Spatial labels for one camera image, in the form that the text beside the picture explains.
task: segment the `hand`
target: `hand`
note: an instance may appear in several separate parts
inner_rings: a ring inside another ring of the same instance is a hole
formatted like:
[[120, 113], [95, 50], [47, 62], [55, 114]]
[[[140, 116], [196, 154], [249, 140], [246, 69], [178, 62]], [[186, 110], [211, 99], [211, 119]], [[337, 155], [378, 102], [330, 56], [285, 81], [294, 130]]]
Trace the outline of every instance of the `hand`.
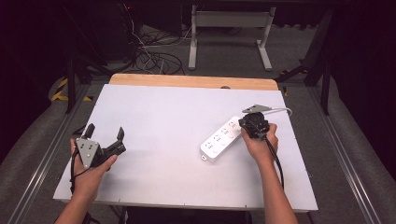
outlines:
[[[270, 129], [267, 132], [267, 138], [274, 147], [274, 149], [277, 150], [277, 137], [275, 136], [277, 126], [276, 124], [269, 124], [269, 126]], [[251, 139], [248, 136], [248, 133], [245, 129], [242, 129], [241, 131], [242, 131], [242, 138], [245, 140], [245, 143], [247, 145], [247, 150], [257, 163], [259, 162], [274, 163], [274, 157], [271, 154], [271, 151], [264, 140], [261, 140], [259, 138]]]
[[[75, 140], [70, 139], [71, 153], [73, 155], [75, 151]], [[108, 158], [107, 161], [102, 163], [100, 166], [95, 168], [90, 168], [85, 171], [85, 168], [81, 162], [81, 157], [76, 156], [74, 174], [75, 176], [83, 173], [76, 177], [75, 180], [75, 191], [73, 193], [73, 198], [80, 198], [82, 201], [87, 203], [92, 203], [98, 194], [99, 185], [102, 181], [103, 174], [111, 167], [111, 165], [117, 160], [117, 155], [113, 155]]]

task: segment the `white power strip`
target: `white power strip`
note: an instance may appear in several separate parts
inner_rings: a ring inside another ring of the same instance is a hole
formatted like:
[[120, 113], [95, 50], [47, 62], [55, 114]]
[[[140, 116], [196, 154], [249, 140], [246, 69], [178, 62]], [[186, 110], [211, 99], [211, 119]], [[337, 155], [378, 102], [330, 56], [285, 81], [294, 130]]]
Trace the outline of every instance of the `white power strip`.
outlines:
[[203, 161], [215, 161], [227, 147], [241, 136], [239, 119], [232, 117], [201, 144], [201, 159]]

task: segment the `forearm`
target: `forearm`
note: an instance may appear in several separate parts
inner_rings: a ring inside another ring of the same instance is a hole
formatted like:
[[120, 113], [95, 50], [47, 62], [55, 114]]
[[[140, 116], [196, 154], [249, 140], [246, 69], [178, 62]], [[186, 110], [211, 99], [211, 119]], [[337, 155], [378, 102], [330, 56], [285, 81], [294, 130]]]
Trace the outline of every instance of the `forearm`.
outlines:
[[297, 223], [296, 216], [280, 184], [274, 163], [272, 161], [262, 161], [258, 162], [258, 165], [262, 176], [265, 223]]
[[79, 197], [72, 197], [66, 208], [59, 215], [56, 224], [81, 224], [91, 203]]

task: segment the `table surface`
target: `table surface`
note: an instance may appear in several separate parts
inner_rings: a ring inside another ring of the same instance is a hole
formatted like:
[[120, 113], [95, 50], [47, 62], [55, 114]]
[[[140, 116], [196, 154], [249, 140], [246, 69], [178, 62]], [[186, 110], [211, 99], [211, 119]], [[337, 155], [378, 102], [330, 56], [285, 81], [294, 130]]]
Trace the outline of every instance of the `table surface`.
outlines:
[[[237, 90], [239, 86], [248, 89], [250, 81], [254, 90]], [[219, 89], [223, 85], [234, 89]], [[270, 91], [263, 91], [263, 86]], [[96, 126], [92, 139], [102, 147], [116, 140], [122, 126], [127, 151], [104, 176], [96, 202], [262, 209], [260, 173], [242, 138], [215, 162], [202, 161], [199, 146], [230, 117], [243, 117], [242, 109], [264, 103], [285, 106], [273, 80], [114, 75], [104, 86], [89, 123]], [[288, 113], [264, 116], [278, 125], [278, 157], [292, 208], [296, 212], [318, 210]], [[71, 197], [69, 170], [70, 163], [55, 200]]]

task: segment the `metal stand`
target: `metal stand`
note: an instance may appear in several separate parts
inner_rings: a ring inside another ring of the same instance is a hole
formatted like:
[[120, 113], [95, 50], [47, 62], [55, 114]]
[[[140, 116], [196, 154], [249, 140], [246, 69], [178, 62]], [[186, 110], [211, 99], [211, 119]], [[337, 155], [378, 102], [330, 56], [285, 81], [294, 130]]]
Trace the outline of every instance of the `metal stand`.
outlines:
[[304, 70], [307, 70], [308, 75], [306, 76], [304, 83], [306, 86], [315, 86], [320, 80], [320, 77], [323, 76], [320, 104], [322, 106], [323, 112], [326, 115], [329, 115], [328, 101], [331, 75], [328, 61], [331, 58], [331, 55], [326, 55], [323, 52], [322, 46], [332, 20], [332, 12], [332, 8], [328, 9], [320, 21], [318, 29], [315, 32], [314, 38], [309, 46], [308, 52], [305, 54], [302, 65], [289, 72], [283, 72], [283, 76], [274, 79], [276, 82], [283, 82], [286, 79], [294, 77], [295, 75], [302, 73]]
[[109, 77], [113, 76], [114, 73], [110, 70], [104, 68], [103, 66], [93, 62], [92, 60], [84, 57], [84, 56], [75, 56], [69, 59], [67, 63], [67, 88], [68, 88], [68, 105], [66, 114], [70, 113], [73, 109], [73, 106], [76, 104], [76, 79], [75, 76], [78, 76], [79, 81], [82, 84], [90, 84], [92, 77], [90, 73], [87, 71], [86, 67], [91, 66], [94, 69], [98, 70], [104, 75]]
[[275, 11], [275, 7], [271, 7], [269, 12], [196, 11], [196, 6], [192, 6], [189, 69], [194, 70], [196, 65], [198, 45], [198, 40], [196, 39], [197, 27], [265, 27], [262, 40], [257, 40], [257, 47], [262, 56], [262, 63], [265, 70], [271, 71], [272, 65], [265, 50], [265, 43], [270, 33]]

